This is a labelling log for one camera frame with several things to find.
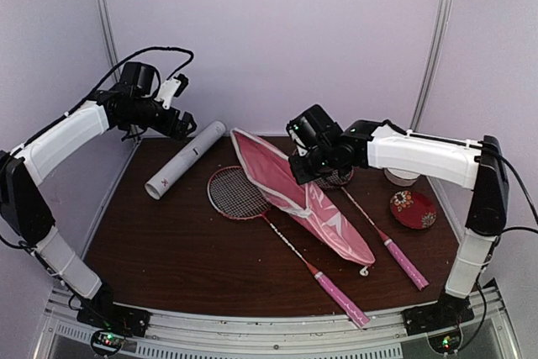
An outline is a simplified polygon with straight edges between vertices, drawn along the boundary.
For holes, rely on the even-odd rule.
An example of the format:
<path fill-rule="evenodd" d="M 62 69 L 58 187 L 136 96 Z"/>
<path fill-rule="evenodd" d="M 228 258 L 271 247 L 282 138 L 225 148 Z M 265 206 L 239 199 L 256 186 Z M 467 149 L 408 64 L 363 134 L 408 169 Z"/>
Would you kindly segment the pink badminton racket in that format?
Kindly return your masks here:
<path fill-rule="evenodd" d="M 308 268 L 315 281 L 325 293 L 338 304 L 349 320 L 359 329 L 370 322 L 367 315 L 343 293 L 322 271 L 307 261 L 298 249 L 267 218 L 272 205 L 261 191 L 253 185 L 240 166 L 227 166 L 217 170 L 208 180 L 207 194 L 214 209 L 224 217 L 237 221 L 263 219 L 282 242 Z"/>
<path fill-rule="evenodd" d="M 375 222 L 371 219 L 371 217 L 366 212 L 366 210 L 355 200 L 354 197 L 351 196 L 350 192 L 346 190 L 345 186 L 351 182 L 352 178 L 353 178 L 353 172 L 349 172 L 345 176 L 341 177 L 339 172 L 335 171 L 328 176 L 319 177 L 315 179 L 314 183 L 324 190 L 329 190 L 329 189 L 341 190 L 346 195 L 346 197 L 351 201 L 351 203 L 358 209 L 358 211 L 362 214 L 365 220 L 377 232 L 385 248 L 388 250 L 392 258 L 398 263 L 400 268 L 405 272 L 408 278 L 412 281 L 415 287 L 419 291 L 424 290 L 430 285 L 427 279 L 424 277 L 424 275 L 416 268 L 416 266 L 404 254 L 404 252 L 393 241 L 393 239 L 390 238 L 384 231 L 382 231 L 375 224 Z"/>

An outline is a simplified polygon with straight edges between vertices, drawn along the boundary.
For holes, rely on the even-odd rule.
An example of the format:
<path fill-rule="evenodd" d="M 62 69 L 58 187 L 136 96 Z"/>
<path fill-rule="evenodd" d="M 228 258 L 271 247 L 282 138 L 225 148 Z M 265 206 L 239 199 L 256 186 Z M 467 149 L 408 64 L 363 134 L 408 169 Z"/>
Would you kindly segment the white shuttlecock tube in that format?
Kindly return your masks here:
<path fill-rule="evenodd" d="M 206 126 L 145 183 L 148 195 L 155 200 L 160 200 L 177 180 L 225 134 L 226 130 L 226 125 L 218 120 Z"/>

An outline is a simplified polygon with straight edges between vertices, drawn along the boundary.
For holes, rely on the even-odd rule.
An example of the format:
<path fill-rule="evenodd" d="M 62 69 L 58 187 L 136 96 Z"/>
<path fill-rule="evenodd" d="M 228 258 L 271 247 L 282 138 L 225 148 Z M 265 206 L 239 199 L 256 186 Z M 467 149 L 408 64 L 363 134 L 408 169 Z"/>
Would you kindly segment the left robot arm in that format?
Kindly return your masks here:
<path fill-rule="evenodd" d="M 155 75 L 151 65 L 126 63 L 111 88 L 96 87 L 73 110 L 1 153 L 1 217 L 19 237 L 17 247 L 35 256 L 79 298 L 91 300 L 87 312 L 104 329 L 120 322 L 120 309 L 99 296 L 106 291 L 104 281 L 63 237 L 43 191 L 61 166 L 111 129 L 135 126 L 175 140 L 195 130 L 193 116 L 172 106 L 186 89 L 187 77 L 177 71 L 155 85 Z"/>

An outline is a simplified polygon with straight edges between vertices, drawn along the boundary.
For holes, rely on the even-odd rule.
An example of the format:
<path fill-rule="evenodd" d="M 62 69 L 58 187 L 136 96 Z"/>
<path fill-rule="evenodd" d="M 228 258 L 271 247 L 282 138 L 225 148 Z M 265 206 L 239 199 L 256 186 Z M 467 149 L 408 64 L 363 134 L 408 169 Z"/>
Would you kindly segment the pink racket cover bag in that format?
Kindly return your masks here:
<path fill-rule="evenodd" d="M 288 156 L 275 145 L 243 129 L 229 132 L 248 180 L 273 206 L 301 224 L 341 258 L 369 275 L 375 256 L 363 236 L 314 182 L 296 183 Z"/>

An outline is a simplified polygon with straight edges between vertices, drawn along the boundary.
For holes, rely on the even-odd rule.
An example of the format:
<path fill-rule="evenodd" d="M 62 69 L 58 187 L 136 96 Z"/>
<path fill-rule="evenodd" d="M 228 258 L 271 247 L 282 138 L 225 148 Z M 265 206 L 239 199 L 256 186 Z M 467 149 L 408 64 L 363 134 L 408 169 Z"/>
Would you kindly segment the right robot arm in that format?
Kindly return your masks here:
<path fill-rule="evenodd" d="M 404 130 L 386 119 L 359 119 L 342 129 L 318 104 L 287 123 L 298 148 L 290 158 L 298 184 L 335 170 L 391 169 L 434 177 L 472 191 L 466 230 L 431 319 L 446 327 L 463 312 L 487 257 L 507 223 L 509 182 L 498 140 L 451 140 Z"/>

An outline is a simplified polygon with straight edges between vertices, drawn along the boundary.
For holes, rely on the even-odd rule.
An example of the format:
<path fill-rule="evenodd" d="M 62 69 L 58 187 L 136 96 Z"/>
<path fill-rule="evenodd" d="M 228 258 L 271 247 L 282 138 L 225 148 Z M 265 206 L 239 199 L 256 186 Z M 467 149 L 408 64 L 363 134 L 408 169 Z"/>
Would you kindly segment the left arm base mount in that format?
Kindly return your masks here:
<path fill-rule="evenodd" d="M 151 313 L 145 309 L 116 304 L 113 289 L 106 282 L 93 298 L 77 297 L 81 303 L 76 315 L 78 322 L 126 337 L 145 337 Z"/>

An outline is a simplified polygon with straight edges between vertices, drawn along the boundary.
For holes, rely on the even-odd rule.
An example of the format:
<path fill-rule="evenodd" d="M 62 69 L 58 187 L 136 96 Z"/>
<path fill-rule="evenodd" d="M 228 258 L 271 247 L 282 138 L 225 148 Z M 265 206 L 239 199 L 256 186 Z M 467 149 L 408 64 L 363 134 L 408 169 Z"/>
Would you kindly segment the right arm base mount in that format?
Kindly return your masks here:
<path fill-rule="evenodd" d="M 459 293 L 449 289 L 449 282 L 446 282 L 434 303 L 403 310 L 401 315 L 407 336 L 430 333 L 474 319 L 469 296 L 475 283 L 468 282 L 469 290 Z"/>

